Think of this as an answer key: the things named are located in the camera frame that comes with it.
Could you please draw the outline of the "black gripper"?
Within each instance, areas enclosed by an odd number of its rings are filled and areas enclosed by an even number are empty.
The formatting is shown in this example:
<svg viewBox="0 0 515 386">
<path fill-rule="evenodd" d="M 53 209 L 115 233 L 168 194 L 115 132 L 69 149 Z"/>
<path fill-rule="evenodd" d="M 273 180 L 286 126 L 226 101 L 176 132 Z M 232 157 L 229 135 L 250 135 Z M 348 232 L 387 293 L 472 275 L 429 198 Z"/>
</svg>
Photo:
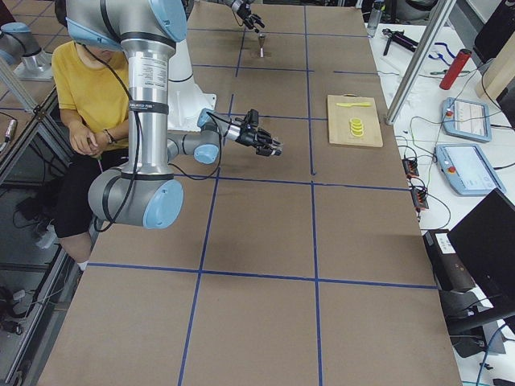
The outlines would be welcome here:
<svg viewBox="0 0 515 386">
<path fill-rule="evenodd" d="M 252 146 L 256 155 L 270 157 L 282 154 L 282 143 L 262 128 L 242 124 L 236 142 L 243 146 Z"/>
<path fill-rule="evenodd" d="M 243 20 L 243 23 L 247 28 L 258 33 L 260 28 L 265 27 L 265 24 L 259 15 L 252 14 L 251 3 L 252 1 L 249 0 L 237 0 L 236 14 L 241 20 Z"/>
</svg>

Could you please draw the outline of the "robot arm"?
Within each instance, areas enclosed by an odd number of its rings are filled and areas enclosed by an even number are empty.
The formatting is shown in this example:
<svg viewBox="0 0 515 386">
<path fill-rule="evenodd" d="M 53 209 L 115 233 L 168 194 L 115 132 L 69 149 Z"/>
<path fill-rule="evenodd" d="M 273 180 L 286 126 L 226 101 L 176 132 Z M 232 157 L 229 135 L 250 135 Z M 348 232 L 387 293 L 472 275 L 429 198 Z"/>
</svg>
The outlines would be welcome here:
<svg viewBox="0 0 515 386">
<path fill-rule="evenodd" d="M 215 112 L 216 96 L 196 84 L 187 49 L 184 1 L 69 1 L 70 37 L 86 47 L 125 54 L 129 80 L 129 157 L 102 172 L 89 188 L 97 220 L 144 228 L 167 228 L 183 205 L 183 187 L 171 161 L 190 155 L 212 164 L 224 140 L 280 155 L 282 143 L 258 124 L 250 110 L 232 120 Z"/>
<path fill-rule="evenodd" d="M 239 27 L 245 27 L 250 31 L 260 33 L 265 27 L 262 18 L 252 11 L 253 1 L 250 0 L 221 0 L 217 4 L 223 4 L 231 9 Z"/>
</svg>

